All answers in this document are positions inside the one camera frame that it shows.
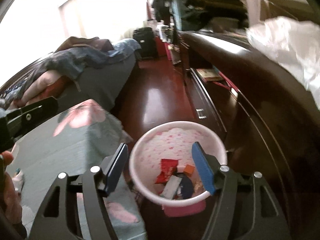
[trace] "cabinet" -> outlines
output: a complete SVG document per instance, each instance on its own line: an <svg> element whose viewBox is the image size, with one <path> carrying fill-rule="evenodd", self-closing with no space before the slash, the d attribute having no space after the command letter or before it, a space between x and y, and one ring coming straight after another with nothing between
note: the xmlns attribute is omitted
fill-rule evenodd
<svg viewBox="0 0 320 240"><path fill-rule="evenodd" d="M225 35L180 32L186 91L198 122L216 132L237 172L260 171L276 194L293 239L319 239L320 111L277 63ZM217 67L237 90L203 82Z"/></svg>

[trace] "black clamp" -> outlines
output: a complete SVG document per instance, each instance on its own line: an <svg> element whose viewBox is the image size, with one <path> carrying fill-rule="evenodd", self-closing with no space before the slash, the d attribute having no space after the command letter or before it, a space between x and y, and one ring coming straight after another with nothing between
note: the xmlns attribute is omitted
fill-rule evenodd
<svg viewBox="0 0 320 240"><path fill-rule="evenodd" d="M13 147L16 137L34 129L40 122L57 114L58 102L54 97L46 98L19 108L0 117L0 153ZM22 223L12 225L5 216L4 202L5 166L0 155L0 239L22 240L27 232Z"/></svg>
<svg viewBox="0 0 320 240"><path fill-rule="evenodd" d="M281 206L263 175L236 173L196 144L214 173L218 195L202 240L291 240Z"/></svg>
<svg viewBox="0 0 320 240"><path fill-rule="evenodd" d="M83 193L91 239L118 240L103 197L116 189L127 159L128 147L121 144L113 156L104 158L100 166L92 166L84 174L60 173L39 207L29 240L83 239L76 193Z"/></svg>

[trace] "finger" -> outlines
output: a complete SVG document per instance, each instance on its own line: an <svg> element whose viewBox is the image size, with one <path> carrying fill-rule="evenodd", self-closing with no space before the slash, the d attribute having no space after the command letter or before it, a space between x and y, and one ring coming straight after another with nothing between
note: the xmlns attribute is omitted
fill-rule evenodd
<svg viewBox="0 0 320 240"><path fill-rule="evenodd" d="M5 215L12 224L18 224L22 219L22 207L20 205L20 197L14 189L11 177L5 173L4 184L4 202L7 205Z"/></svg>
<svg viewBox="0 0 320 240"><path fill-rule="evenodd" d="M3 156L5 166L9 165L14 159L13 155L9 151L4 151L1 155Z"/></svg>

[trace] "drawer handle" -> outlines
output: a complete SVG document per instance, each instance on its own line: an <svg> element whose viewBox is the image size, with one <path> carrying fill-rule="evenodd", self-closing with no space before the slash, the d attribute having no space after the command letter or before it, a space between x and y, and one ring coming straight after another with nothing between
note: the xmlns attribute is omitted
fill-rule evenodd
<svg viewBox="0 0 320 240"><path fill-rule="evenodd" d="M205 118L207 118L205 115L203 115L203 109L201 108L201 109L196 109L196 111L197 111L197 114L198 114L198 118L199 119L205 119Z"/></svg>

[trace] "reflective floor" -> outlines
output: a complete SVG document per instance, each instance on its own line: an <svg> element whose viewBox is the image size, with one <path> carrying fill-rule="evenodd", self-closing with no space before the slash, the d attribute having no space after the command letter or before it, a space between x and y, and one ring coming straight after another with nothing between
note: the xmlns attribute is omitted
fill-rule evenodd
<svg viewBox="0 0 320 240"><path fill-rule="evenodd" d="M162 123L195 121L179 67L166 57L141 61L139 67L116 115L134 140Z"/></svg>
<svg viewBox="0 0 320 240"><path fill-rule="evenodd" d="M165 122L195 121L179 67L166 57L139 62L139 71L130 79L130 89L121 100L117 117L134 143L148 130ZM144 200L141 215L150 240L200 240L214 201L207 199L207 209L197 215L168 218L161 206Z"/></svg>

